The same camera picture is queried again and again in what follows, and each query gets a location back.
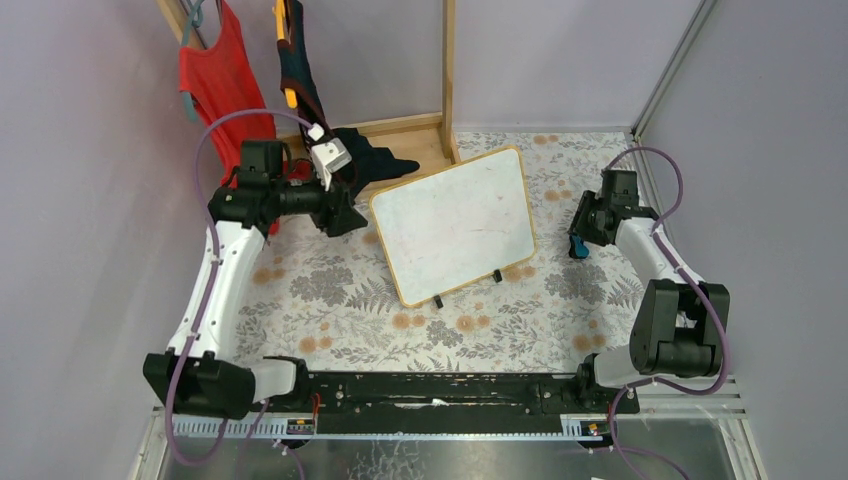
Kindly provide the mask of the red mesh tank top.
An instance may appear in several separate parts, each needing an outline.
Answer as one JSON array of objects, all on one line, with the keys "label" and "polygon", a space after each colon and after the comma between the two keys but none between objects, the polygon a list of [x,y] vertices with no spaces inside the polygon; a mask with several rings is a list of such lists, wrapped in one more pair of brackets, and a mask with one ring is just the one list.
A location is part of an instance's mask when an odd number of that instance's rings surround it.
[{"label": "red mesh tank top", "polygon": [[[233,112],[266,107],[249,65],[240,22],[227,2],[221,1],[219,5],[221,31],[216,43],[204,50],[191,47],[196,51],[191,67],[191,93],[198,117],[207,126]],[[240,149],[244,141],[275,137],[275,123],[269,114],[253,113],[216,127],[211,141],[225,170],[221,185],[238,186],[234,169],[241,164]]]}]

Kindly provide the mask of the floral table mat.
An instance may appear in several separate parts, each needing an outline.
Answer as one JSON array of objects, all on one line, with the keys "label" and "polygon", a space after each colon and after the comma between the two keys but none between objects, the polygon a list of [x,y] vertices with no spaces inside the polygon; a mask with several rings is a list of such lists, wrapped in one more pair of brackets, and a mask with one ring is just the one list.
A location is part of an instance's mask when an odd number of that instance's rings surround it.
[{"label": "floral table mat", "polygon": [[627,343],[643,286],[615,248],[568,256],[567,229],[586,190],[627,148],[622,132],[461,133],[470,159],[522,154],[536,254],[450,293],[403,306],[373,227],[330,239],[288,217],[257,260],[235,329],[235,357],[304,359],[313,370],[568,372]]}]

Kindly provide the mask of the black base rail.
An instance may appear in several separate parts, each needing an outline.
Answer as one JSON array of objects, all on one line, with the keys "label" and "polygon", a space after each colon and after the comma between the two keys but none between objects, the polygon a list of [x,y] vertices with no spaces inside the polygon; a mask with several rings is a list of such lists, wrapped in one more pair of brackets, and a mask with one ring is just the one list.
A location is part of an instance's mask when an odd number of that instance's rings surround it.
[{"label": "black base rail", "polygon": [[564,419],[640,411],[636,395],[587,373],[312,372],[270,412],[303,414],[320,434],[560,434]]}]

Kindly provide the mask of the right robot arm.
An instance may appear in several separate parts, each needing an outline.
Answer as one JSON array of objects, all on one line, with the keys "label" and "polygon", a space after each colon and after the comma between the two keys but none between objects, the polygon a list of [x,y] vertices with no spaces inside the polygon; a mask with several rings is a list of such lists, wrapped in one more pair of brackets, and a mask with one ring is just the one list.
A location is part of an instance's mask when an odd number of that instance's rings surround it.
[{"label": "right robot arm", "polygon": [[606,170],[600,190],[582,194],[568,230],[570,258],[587,258],[590,245],[614,246],[644,287],[627,345],[579,365],[573,395],[582,407],[610,402],[641,380],[721,375],[729,292],[687,268],[658,219],[640,204],[632,171]]}]

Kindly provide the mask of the wooden clothes rack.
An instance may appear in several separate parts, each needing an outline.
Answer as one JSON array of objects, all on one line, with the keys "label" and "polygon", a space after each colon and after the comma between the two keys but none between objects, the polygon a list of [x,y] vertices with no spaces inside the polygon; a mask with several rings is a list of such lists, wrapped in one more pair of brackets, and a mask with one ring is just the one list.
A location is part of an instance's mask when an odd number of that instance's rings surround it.
[{"label": "wooden clothes rack", "polygon": [[387,147],[403,159],[420,163],[418,171],[398,179],[370,183],[357,197],[367,202],[376,192],[435,173],[460,161],[453,130],[454,1],[442,3],[442,110],[374,120],[354,127],[376,147]]}]

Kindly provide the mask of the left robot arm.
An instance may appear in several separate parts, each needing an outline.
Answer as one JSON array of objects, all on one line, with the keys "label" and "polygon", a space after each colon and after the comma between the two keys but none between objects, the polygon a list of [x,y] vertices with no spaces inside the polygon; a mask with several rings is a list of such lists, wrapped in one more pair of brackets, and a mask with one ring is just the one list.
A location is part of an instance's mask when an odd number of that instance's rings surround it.
[{"label": "left robot arm", "polygon": [[162,353],[146,356],[142,372],[172,412],[227,420],[244,418],[271,397],[299,397],[304,361],[272,357],[236,362],[236,317],[254,264],[283,216],[307,215],[322,233],[338,237],[367,221],[349,188],[333,175],[352,156],[332,138],[310,147],[317,170],[308,181],[291,180],[282,141],[243,142],[241,162],[208,203],[202,266],[183,319]]}]

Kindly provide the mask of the navy tank top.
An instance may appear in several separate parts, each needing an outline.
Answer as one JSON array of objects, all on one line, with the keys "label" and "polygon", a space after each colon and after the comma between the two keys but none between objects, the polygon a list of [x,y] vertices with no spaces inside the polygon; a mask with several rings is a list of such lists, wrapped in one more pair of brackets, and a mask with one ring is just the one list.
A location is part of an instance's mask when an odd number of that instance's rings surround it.
[{"label": "navy tank top", "polygon": [[398,159],[387,147],[375,147],[356,128],[332,129],[326,121],[324,109],[314,82],[305,45],[304,9],[299,1],[288,2],[290,47],[288,48],[290,72],[281,86],[293,88],[298,96],[298,116],[309,123],[317,123],[327,133],[338,137],[352,156],[352,161],[333,174],[345,183],[352,196],[357,196],[372,182],[398,179],[416,172],[420,163]]}]

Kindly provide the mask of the aluminium frame post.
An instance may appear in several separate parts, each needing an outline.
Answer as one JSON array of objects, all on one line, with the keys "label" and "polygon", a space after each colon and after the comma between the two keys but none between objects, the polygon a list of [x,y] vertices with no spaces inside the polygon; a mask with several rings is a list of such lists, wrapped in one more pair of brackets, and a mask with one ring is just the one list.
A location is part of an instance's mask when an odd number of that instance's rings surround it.
[{"label": "aluminium frame post", "polygon": [[718,0],[701,0],[697,4],[695,12],[684,29],[669,61],[663,68],[645,106],[632,126],[631,135],[634,141],[641,141],[665,94],[718,4]]}]

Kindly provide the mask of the teal clothes hanger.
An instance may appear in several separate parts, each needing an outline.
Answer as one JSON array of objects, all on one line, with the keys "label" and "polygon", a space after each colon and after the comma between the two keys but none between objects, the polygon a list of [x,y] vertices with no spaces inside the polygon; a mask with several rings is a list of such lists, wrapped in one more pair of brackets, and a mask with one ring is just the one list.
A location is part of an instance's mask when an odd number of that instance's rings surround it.
[{"label": "teal clothes hanger", "polygon": [[191,93],[190,80],[193,55],[196,51],[189,46],[189,43],[192,34],[196,32],[196,29],[202,25],[204,20],[202,4],[203,0],[188,2],[189,10],[180,34],[179,93],[186,116],[191,122],[197,122],[199,117],[194,96]]}]

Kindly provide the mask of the whiteboard with yellow frame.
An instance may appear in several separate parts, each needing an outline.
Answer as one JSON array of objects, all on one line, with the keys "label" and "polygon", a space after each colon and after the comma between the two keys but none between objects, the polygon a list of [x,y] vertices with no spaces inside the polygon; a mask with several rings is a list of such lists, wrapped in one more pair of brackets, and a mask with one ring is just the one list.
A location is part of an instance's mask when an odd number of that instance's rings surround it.
[{"label": "whiteboard with yellow frame", "polygon": [[524,162],[515,146],[379,190],[368,206],[405,307],[498,279],[537,251]]}]

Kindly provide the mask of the yellow clothes hanger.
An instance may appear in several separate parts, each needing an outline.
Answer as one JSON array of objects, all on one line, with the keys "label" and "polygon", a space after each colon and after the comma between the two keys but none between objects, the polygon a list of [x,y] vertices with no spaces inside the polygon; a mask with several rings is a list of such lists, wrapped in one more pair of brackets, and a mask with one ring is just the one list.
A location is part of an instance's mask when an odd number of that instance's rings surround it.
[{"label": "yellow clothes hanger", "polygon": [[[288,23],[288,2],[285,0],[276,0],[272,7],[274,14],[275,31],[277,50],[280,55],[281,64],[281,82],[284,82],[286,75],[290,72],[288,48],[290,47],[290,33]],[[298,108],[298,96],[296,91],[289,86],[281,86],[282,92],[288,108],[296,110]]]}]

